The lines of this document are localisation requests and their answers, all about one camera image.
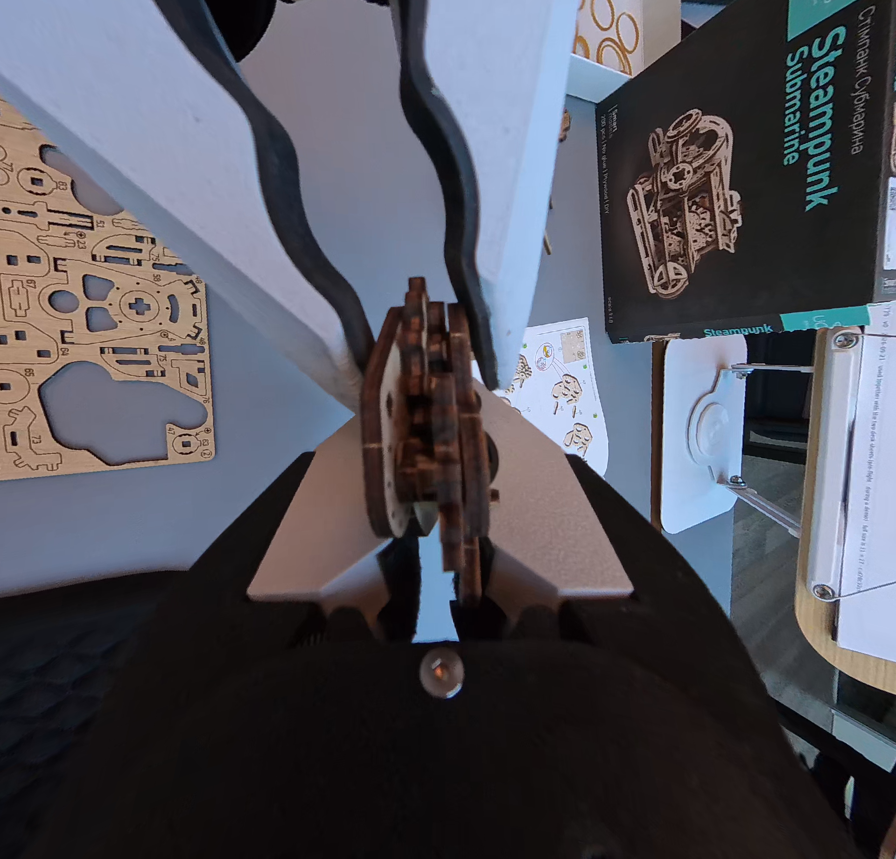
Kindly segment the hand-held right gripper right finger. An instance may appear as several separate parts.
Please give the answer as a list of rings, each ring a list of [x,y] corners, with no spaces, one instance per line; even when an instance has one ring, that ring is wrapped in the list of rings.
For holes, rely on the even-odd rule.
[[[627,599],[633,584],[569,457],[473,383],[460,404],[465,536],[490,544],[460,573],[460,641],[498,641],[530,608]]]

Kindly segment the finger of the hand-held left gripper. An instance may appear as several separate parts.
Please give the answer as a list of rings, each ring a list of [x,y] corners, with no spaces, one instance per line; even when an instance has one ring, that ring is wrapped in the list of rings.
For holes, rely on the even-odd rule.
[[[2,0],[2,94],[356,411],[373,337],[203,0]]]
[[[488,388],[539,273],[579,0],[389,0],[405,118],[444,203],[444,261]]]

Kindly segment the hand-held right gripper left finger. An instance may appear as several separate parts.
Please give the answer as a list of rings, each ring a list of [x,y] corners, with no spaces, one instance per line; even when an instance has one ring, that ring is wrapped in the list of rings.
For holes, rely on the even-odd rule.
[[[361,611],[375,634],[411,641],[420,613],[419,532],[374,535],[367,517],[361,427],[350,418],[315,450],[247,590],[254,602]]]

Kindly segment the wooden gear assembly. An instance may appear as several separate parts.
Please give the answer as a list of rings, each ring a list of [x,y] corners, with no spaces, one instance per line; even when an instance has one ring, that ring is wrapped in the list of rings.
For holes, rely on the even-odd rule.
[[[425,278],[410,278],[360,393],[365,506],[382,538],[405,535],[413,521],[424,533],[439,526],[442,565],[456,576],[464,607],[483,597],[479,543],[500,499],[481,405],[463,306],[431,301]]]

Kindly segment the laser-cut wooden parts sheet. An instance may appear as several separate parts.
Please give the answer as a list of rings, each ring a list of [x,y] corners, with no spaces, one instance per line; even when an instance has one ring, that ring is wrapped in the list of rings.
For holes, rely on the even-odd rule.
[[[46,137],[1,108],[2,481],[210,461],[205,283],[129,212],[83,205],[73,177],[45,162]],[[76,447],[41,392],[77,362],[117,384],[172,387],[198,402],[200,420],[166,421],[146,460]]]

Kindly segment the grey desk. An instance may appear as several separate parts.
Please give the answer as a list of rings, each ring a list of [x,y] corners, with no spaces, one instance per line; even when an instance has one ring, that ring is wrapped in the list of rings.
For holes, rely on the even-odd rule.
[[[409,276],[450,294],[442,199],[399,106],[386,11],[355,0],[280,5],[242,65],[299,157],[311,226],[378,326]],[[651,514],[651,347],[612,345],[599,271],[595,105],[569,96],[557,148],[553,252],[530,325],[588,317],[609,435],[609,483]],[[300,454],[349,414],[210,293],[216,456],[188,465],[2,483],[2,594],[148,570],[184,570]]]

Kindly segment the task instruction sheet on stand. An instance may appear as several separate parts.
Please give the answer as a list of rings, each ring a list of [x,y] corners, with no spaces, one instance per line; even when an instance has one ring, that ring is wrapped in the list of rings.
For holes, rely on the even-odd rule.
[[[851,678],[894,694],[894,662],[840,647],[834,637],[839,598],[815,593],[818,585],[834,591],[840,583],[863,336],[860,327],[833,327],[818,330],[815,338],[794,610],[803,635],[822,658]]]

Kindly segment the small wooden mechanical model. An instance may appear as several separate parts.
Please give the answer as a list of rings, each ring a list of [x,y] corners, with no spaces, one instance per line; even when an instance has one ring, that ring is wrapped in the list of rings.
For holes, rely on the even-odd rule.
[[[562,116],[562,119],[561,119],[561,126],[560,126],[560,129],[559,129],[559,134],[558,134],[558,139],[557,139],[557,143],[558,143],[558,145],[562,145],[562,144],[566,141],[567,136],[568,136],[569,131],[570,131],[570,127],[571,127],[571,125],[572,125],[572,119],[571,119],[571,116],[570,116],[570,114],[569,114],[569,112],[568,112],[568,108],[565,107],[564,110],[563,110],[563,116]],[[548,256],[550,256],[550,255],[553,253],[553,248],[552,248],[552,244],[551,244],[551,242],[550,242],[550,239],[549,239],[549,236],[548,236],[548,233],[547,233],[547,228],[545,228],[545,231],[544,231],[544,234],[543,234],[543,243],[542,243],[542,245],[543,245],[543,249],[544,249],[545,253],[546,253]]]

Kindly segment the pile of tan rubber bands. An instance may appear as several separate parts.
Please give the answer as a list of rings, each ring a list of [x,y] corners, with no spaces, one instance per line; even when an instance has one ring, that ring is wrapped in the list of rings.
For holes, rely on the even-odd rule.
[[[627,76],[644,66],[643,0],[580,0],[573,53]]]

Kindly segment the white instruction booklet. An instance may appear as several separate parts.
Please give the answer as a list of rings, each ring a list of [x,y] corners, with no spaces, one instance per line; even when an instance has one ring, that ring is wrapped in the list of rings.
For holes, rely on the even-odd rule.
[[[609,439],[586,317],[526,328],[511,384],[496,394],[566,453],[606,473]]]

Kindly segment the white cardboard box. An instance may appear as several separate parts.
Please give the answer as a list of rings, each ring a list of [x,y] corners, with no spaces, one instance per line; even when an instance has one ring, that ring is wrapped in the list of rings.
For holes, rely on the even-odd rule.
[[[681,24],[681,0],[643,0],[643,2],[644,66],[640,72],[679,42]],[[636,75],[627,76],[573,54],[568,70],[566,92],[569,96],[598,103],[626,79]]]

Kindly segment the black puzzle kit box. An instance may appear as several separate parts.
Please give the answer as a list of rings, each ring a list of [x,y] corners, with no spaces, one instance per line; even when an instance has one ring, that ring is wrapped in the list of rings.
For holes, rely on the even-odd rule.
[[[734,0],[596,109],[616,344],[894,301],[895,0]]]

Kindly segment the black cushioned pad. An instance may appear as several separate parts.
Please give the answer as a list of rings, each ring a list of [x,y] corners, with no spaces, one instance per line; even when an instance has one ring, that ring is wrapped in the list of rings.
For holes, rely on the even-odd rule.
[[[139,573],[2,597],[2,857],[22,857],[37,838],[73,748],[180,576]]]

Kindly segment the printed instruction sheet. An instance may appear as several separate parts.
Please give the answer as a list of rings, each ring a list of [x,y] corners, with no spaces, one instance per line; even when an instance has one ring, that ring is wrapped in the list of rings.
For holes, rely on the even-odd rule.
[[[895,661],[895,303],[862,337],[836,640]]]

